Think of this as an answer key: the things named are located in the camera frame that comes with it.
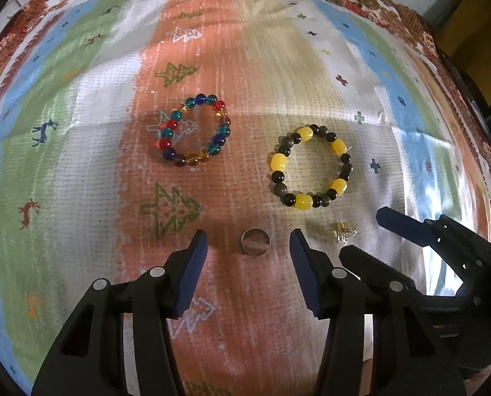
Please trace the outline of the small gold earring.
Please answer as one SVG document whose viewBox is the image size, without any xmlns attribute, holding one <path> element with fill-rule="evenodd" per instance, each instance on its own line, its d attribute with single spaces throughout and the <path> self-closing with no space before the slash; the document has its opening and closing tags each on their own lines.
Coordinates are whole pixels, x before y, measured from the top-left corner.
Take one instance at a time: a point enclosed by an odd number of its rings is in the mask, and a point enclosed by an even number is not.
<svg viewBox="0 0 491 396">
<path fill-rule="evenodd" d="M 346 222 L 333 223 L 332 231 L 339 244 L 347 244 L 358 233 L 357 228 L 353 224 Z"/>
</svg>

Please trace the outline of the colourful striped blanket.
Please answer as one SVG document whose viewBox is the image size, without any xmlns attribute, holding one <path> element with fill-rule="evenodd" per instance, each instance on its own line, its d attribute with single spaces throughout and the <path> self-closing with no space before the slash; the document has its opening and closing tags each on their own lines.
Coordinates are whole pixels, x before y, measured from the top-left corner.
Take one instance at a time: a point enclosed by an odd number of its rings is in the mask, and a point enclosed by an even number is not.
<svg viewBox="0 0 491 396">
<path fill-rule="evenodd" d="M 71 0 L 0 78 L 0 362 L 30 391 L 90 284 L 207 232 L 169 323 L 191 395 L 308 395 L 328 325 L 288 241 L 332 224 L 434 294 L 427 247 L 378 226 L 448 215 L 491 241 L 488 163 L 430 61 L 326 0 Z"/>
</svg>

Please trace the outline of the yellow wooden furniture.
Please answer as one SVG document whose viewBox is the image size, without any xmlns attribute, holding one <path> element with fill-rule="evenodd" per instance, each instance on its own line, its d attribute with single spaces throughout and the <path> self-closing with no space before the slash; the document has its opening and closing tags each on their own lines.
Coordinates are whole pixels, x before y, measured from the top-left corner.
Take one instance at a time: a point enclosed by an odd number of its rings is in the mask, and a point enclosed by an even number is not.
<svg viewBox="0 0 491 396">
<path fill-rule="evenodd" d="M 462 0 L 437 34 L 437 44 L 491 105 L 491 0 Z"/>
</svg>

